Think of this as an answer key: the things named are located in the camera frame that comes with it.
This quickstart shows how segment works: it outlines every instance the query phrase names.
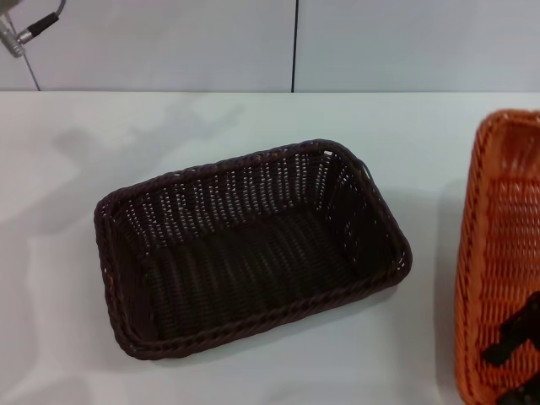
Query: basket rim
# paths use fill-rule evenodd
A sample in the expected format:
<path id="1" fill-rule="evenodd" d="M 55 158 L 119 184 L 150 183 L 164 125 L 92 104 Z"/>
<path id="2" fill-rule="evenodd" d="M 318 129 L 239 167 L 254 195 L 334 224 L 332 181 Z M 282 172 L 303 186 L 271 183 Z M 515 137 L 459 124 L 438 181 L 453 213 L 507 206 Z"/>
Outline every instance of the basket rim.
<path id="1" fill-rule="evenodd" d="M 271 324 L 273 324 L 273 326 L 277 326 L 282 323 L 275 320 L 273 321 L 273 318 L 277 318 L 279 320 L 280 317 L 286 316 L 288 313 L 290 314 L 291 312 L 295 313 L 297 311 L 303 311 L 306 305 L 309 307 L 334 307 L 335 305 L 333 304 L 339 300 L 344 300 L 347 297 L 355 296 L 358 293 L 361 293 L 362 295 L 370 294 L 371 292 L 381 289 L 381 286 L 388 283 L 389 280 L 387 273 L 376 273 L 368 278 L 359 279 L 347 287 L 331 289 L 307 299 L 296 300 L 292 303 L 284 305 L 281 308 L 250 316 L 240 321 L 225 324 L 213 329 L 200 331 L 188 337 L 160 339 L 153 340 L 151 342 L 144 341 L 138 337 L 138 335 L 129 325 L 123 299 L 121 296 L 119 296 L 119 294 L 116 293 L 116 290 L 120 285 L 122 285 L 122 282 L 117 277 L 114 259 L 115 252 L 110 249 L 110 244 L 108 243 L 111 237 L 111 226 L 114 226 L 114 224 L 112 224 L 108 219 L 112 218 L 115 212 L 122 209 L 123 200 L 135 198 L 141 194 L 158 191 L 164 186 L 170 186 L 176 183 L 185 183 L 187 181 L 195 181 L 208 176 L 215 176 L 218 173 L 223 173 L 225 171 L 232 171 L 247 167 L 249 165 L 265 164 L 294 156 L 296 154 L 320 152 L 322 150 L 337 153 L 343 158 L 348 168 L 351 170 L 351 173 L 354 175 L 354 178 L 360 181 L 364 186 L 364 189 L 367 191 L 366 198 L 375 208 L 375 211 L 380 216 L 381 221 L 385 224 L 388 235 L 390 236 L 389 243 L 397 248 L 398 254 L 403 252 L 401 256 L 396 257 L 396 265 L 399 265 L 400 260 L 402 261 L 402 265 L 401 270 L 397 271 L 397 277 L 392 279 L 392 281 L 395 282 L 394 284 L 399 283 L 408 275 L 412 266 L 413 255 L 407 239 L 399 229 L 399 226 L 392 216 L 390 209 L 382 199 L 382 196 L 373 182 L 373 178 L 364 162 L 356 158 L 340 143 L 324 139 L 316 139 L 312 141 L 305 141 L 303 143 L 293 143 L 277 148 L 271 148 L 269 150 L 258 151 L 237 158 L 225 159 L 215 164 L 197 165 L 184 170 L 165 173 L 164 175 L 157 176 L 153 179 L 140 182 L 133 186 L 123 187 L 115 192 L 111 192 L 100 202 L 98 202 L 94 211 L 96 242 L 99 248 L 100 265 L 105 284 L 105 300 L 107 302 L 109 317 L 115 332 L 116 340 L 128 354 L 140 359 L 161 359 L 164 357 L 169 357 L 167 355 L 169 353 L 175 353 L 185 350 L 193 345 L 197 345 L 197 341 L 200 338 L 220 334 L 222 335 L 221 338 L 223 340 L 230 341 L 229 338 L 233 335 L 238 335 L 239 329 L 242 329 L 242 327 L 245 328 L 246 324 L 248 323 L 252 324 L 253 322 L 259 322 L 261 329 L 267 330 L 270 328 L 269 326 Z"/>

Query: black object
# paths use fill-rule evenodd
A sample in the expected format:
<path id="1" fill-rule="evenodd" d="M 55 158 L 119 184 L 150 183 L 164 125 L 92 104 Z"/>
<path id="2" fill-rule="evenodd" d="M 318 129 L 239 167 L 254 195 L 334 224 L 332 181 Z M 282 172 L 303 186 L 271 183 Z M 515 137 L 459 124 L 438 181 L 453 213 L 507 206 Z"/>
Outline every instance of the black object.
<path id="1" fill-rule="evenodd" d="M 514 350 L 531 340 L 540 350 L 540 292 L 532 294 L 525 306 L 500 326 L 500 340 L 482 353 L 482 358 L 491 365 L 506 363 Z"/>
<path id="2" fill-rule="evenodd" d="M 532 294 L 523 308 L 500 326 L 500 340 L 485 349 L 482 358 L 491 365 L 501 366 L 512 353 L 530 340 L 540 350 L 540 292 Z M 497 405 L 540 405 L 540 373 L 497 400 Z"/>
<path id="3" fill-rule="evenodd" d="M 51 25 L 56 23 L 58 20 L 59 20 L 58 14 L 50 13 L 46 17 L 40 19 L 37 23 L 33 23 L 32 25 L 29 25 L 27 30 L 35 38 L 36 36 L 41 34 L 43 31 L 45 31 L 47 28 L 49 28 Z"/>
<path id="4" fill-rule="evenodd" d="M 540 373 L 519 388 L 500 397 L 497 405 L 540 405 Z"/>

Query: white wall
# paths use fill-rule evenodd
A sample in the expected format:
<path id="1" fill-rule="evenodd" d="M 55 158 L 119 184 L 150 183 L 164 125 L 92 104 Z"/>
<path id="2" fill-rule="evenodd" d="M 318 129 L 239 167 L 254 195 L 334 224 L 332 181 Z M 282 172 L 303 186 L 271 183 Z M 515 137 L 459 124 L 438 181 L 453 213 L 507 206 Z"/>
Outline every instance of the white wall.
<path id="1" fill-rule="evenodd" d="M 17 30 L 59 0 L 24 0 Z M 27 45 L 42 89 L 290 89 L 291 0 L 67 0 Z"/>
<path id="2" fill-rule="evenodd" d="M 300 0 L 297 91 L 539 91 L 538 0 Z"/>
<path id="3" fill-rule="evenodd" d="M 59 0 L 24 0 L 18 30 Z M 67 0 L 43 89 L 289 91 L 294 0 Z M 300 0 L 296 91 L 540 91 L 538 0 Z M 32 85 L 0 49 L 0 89 Z"/>

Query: white table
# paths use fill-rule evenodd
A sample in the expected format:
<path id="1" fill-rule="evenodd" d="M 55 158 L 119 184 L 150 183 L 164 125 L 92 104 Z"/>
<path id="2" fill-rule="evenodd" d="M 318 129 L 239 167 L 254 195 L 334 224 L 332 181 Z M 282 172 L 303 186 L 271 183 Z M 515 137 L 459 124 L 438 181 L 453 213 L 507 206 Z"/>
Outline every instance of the white table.
<path id="1" fill-rule="evenodd" d="M 475 129 L 540 94 L 0 94 L 0 403 L 452 404 Z M 181 360 L 116 345 L 92 211 L 170 170 L 310 138 L 370 168 L 413 248 L 397 289 Z"/>

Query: woven texture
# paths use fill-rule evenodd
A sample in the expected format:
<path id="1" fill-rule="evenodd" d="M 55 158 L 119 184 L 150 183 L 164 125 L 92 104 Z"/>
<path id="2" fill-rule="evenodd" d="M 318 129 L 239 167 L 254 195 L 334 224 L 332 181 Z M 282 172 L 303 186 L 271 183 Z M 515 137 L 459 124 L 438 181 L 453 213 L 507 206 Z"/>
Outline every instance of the woven texture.
<path id="1" fill-rule="evenodd" d="M 495 404 L 540 370 L 530 343 L 502 367 L 480 359 L 540 290 L 539 121 L 540 112 L 494 113 L 474 144 L 456 280 L 456 378 L 468 404 Z"/>
<path id="2" fill-rule="evenodd" d="M 311 141 L 162 175 L 95 210 L 117 342 L 179 358 L 399 283 L 412 255 L 365 165 Z"/>

